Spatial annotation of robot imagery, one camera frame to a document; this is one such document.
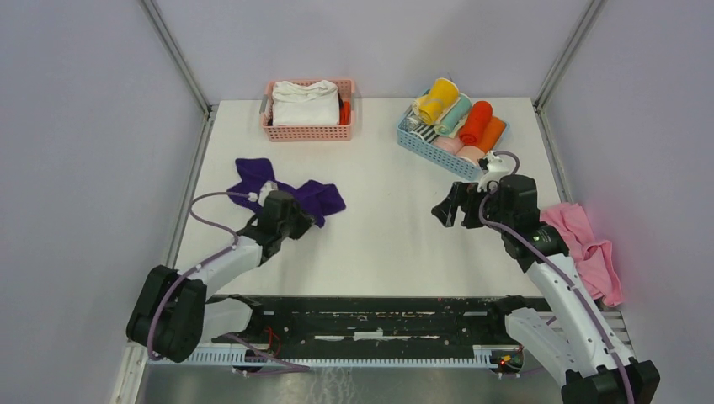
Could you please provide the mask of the orange and peach rolled towel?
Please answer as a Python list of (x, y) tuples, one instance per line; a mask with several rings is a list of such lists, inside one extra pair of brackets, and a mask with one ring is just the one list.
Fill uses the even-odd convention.
[(456, 156), (469, 162), (477, 164), (486, 156), (498, 143), (504, 133), (507, 124), (500, 118), (493, 116), (487, 124), (482, 137), (474, 145), (464, 145)]

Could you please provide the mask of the orange towel in pink basket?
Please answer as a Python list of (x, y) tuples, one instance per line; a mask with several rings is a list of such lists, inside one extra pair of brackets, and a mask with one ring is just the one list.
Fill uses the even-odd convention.
[(341, 100), (339, 114), (339, 125), (348, 125), (351, 116), (351, 104), (349, 101)]

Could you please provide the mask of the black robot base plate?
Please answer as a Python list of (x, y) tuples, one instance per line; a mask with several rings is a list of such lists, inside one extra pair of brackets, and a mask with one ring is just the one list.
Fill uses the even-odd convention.
[(237, 335), (281, 359), (468, 359), (475, 347), (514, 346), (504, 318), (542, 298), (243, 298), (253, 313)]

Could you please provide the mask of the teal rolled towel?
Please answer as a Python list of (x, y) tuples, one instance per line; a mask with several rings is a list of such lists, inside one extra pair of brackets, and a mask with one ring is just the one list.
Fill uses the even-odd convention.
[(435, 133), (439, 136), (450, 136), (463, 117), (468, 116), (471, 108), (472, 101), (468, 96), (461, 93), (450, 110), (434, 126)]

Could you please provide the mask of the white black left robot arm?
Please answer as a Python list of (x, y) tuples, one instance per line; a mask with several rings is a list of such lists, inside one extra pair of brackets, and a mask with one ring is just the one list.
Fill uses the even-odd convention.
[(261, 210), (239, 230), (189, 211), (195, 220), (227, 232), (230, 241), (225, 247), (185, 270), (158, 265), (149, 271), (125, 329), (132, 342), (146, 349), (149, 359), (185, 361), (200, 345), (206, 321), (225, 321), (241, 304), (238, 300), (212, 303), (210, 298), (241, 274), (268, 262), (284, 240), (298, 240), (316, 224), (315, 217), (288, 192), (264, 190), (245, 198)]

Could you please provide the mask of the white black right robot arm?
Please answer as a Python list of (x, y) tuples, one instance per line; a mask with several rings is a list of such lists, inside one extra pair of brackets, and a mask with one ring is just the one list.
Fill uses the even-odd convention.
[(431, 213), (445, 227), (458, 212), (466, 229), (497, 231), (506, 253), (541, 292), (562, 329), (556, 333), (529, 307), (504, 309), (486, 321), (496, 343), (512, 339), (558, 383), (565, 403), (650, 403), (661, 376), (615, 335), (589, 296), (557, 229), (541, 220), (536, 181), (508, 174), (484, 183), (454, 182)]

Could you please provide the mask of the crumpled pink cloth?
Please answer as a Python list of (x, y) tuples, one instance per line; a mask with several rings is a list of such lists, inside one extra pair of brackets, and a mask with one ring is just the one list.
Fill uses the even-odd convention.
[(616, 307), (624, 302), (621, 281), (613, 264), (613, 245), (598, 238), (580, 204), (561, 203), (545, 208), (541, 220), (555, 227), (570, 251), (578, 275), (594, 300)]

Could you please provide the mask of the red-orange rolled towel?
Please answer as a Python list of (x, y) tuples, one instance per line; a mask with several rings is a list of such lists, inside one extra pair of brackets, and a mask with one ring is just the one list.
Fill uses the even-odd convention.
[(467, 146), (476, 145), (482, 138), (491, 118), (493, 106), (487, 101), (477, 101), (466, 117), (464, 125), (458, 131), (458, 138)]

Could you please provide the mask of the pink perforated plastic basket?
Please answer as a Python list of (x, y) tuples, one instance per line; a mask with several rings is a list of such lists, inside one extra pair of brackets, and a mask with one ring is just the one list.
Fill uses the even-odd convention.
[[(276, 126), (273, 125), (272, 115), (272, 89), (276, 82), (289, 81), (300, 85), (310, 85), (315, 82), (327, 80), (338, 86), (339, 102), (349, 101), (351, 104), (351, 116), (348, 125), (295, 125), (295, 126)], [(348, 141), (352, 137), (352, 126), (355, 120), (354, 112), (354, 96), (355, 85), (354, 81), (348, 78), (338, 79), (293, 79), (293, 80), (278, 80), (269, 82), (264, 91), (264, 96), (261, 102), (259, 115), (260, 123), (266, 136), (274, 142), (287, 141)]]

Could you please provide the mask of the yellow towel with grey pattern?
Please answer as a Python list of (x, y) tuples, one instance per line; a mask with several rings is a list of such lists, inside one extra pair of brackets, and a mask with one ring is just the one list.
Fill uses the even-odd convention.
[(440, 77), (425, 95), (419, 118), (425, 124), (433, 125), (456, 102), (460, 90), (450, 79)]

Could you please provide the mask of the green white striped rolled towel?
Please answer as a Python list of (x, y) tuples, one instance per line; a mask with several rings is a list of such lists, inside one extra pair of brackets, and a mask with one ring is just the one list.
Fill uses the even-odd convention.
[(412, 135), (417, 136), (428, 144), (432, 144), (440, 134), (435, 130), (433, 125), (422, 124), (416, 131), (409, 132)]

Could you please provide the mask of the purple cloth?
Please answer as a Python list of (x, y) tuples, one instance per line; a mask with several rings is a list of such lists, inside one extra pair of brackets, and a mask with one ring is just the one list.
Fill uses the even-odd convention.
[(347, 208), (341, 193), (333, 183), (320, 183), (311, 179), (295, 188), (278, 181), (268, 158), (237, 158), (235, 167), (240, 181), (227, 190), (231, 193), (229, 198), (234, 204), (250, 209), (253, 213), (259, 213), (263, 206), (250, 202), (248, 193), (258, 192), (266, 181), (273, 181), (278, 184), (278, 190), (292, 194), (301, 208), (314, 216), (318, 227), (324, 227), (328, 216)]

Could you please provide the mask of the pink rolled towel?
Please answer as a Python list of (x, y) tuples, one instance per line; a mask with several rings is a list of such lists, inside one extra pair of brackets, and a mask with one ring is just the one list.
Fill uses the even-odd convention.
[(446, 137), (439, 136), (432, 143), (434, 147), (437, 147), (451, 155), (456, 155), (457, 152), (463, 147), (463, 143), (458, 137)]

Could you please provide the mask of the yellow rolled towel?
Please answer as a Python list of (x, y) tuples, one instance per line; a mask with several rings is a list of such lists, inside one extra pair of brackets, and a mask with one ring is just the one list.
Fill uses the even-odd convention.
[(422, 107), (422, 104), (424, 103), (425, 99), (426, 99), (426, 95), (423, 95), (423, 96), (415, 98), (414, 101), (412, 102), (412, 106), (411, 106), (412, 112), (417, 117), (421, 116), (421, 107)]

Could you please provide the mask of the grey white rolled towel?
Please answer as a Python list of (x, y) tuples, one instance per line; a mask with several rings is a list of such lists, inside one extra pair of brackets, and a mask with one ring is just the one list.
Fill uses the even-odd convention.
[(423, 122), (420, 120), (419, 117), (408, 116), (405, 119), (405, 130), (408, 132), (414, 132), (422, 125), (422, 123)]

